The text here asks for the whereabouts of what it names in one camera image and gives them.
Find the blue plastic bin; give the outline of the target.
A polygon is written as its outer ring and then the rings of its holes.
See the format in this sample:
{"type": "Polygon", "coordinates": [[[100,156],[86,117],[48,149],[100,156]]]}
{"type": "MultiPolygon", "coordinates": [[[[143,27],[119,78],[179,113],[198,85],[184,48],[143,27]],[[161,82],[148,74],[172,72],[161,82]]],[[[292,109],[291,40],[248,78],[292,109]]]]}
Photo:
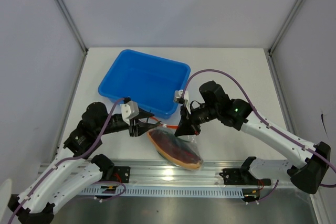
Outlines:
{"type": "Polygon", "coordinates": [[[190,72],[185,63],[125,49],[102,79],[98,93],[112,102],[130,97],[157,118],[169,119],[177,109],[174,93],[185,87],[190,72]]]}

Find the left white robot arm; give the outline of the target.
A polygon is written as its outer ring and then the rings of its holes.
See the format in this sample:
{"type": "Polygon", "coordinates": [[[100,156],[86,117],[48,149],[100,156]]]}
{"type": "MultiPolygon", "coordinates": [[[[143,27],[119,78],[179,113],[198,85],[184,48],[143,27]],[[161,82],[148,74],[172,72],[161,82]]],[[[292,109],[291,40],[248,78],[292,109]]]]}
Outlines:
{"type": "Polygon", "coordinates": [[[105,134],[127,131],[138,137],[157,127],[144,122],[153,113],[138,107],[130,98],[114,103],[121,112],[108,111],[102,102],[88,105],[77,127],[59,149],[48,168],[22,193],[11,195],[8,208],[20,223],[51,223],[56,213],[82,190],[95,183],[110,183],[114,163],[105,155],[92,153],[105,134]]]}

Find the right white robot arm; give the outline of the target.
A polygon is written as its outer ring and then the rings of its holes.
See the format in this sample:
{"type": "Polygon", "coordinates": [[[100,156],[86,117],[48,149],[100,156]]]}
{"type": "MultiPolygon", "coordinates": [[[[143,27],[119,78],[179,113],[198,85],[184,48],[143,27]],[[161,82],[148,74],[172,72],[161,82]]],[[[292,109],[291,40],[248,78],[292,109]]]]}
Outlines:
{"type": "Polygon", "coordinates": [[[308,194],[315,194],[329,168],[331,147],[306,141],[262,117],[242,99],[230,99],[222,86],[209,81],[200,86],[204,103],[191,107],[187,92],[176,90],[174,101],[180,103],[181,119],[175,136],[199,135],[201,124],[217,119],[224,126],[249,134],[285,157],[284,160],[246,158],[239,169],[240,179],[251,184],[255,180],[276,179],[291,182],[308,194]]]}

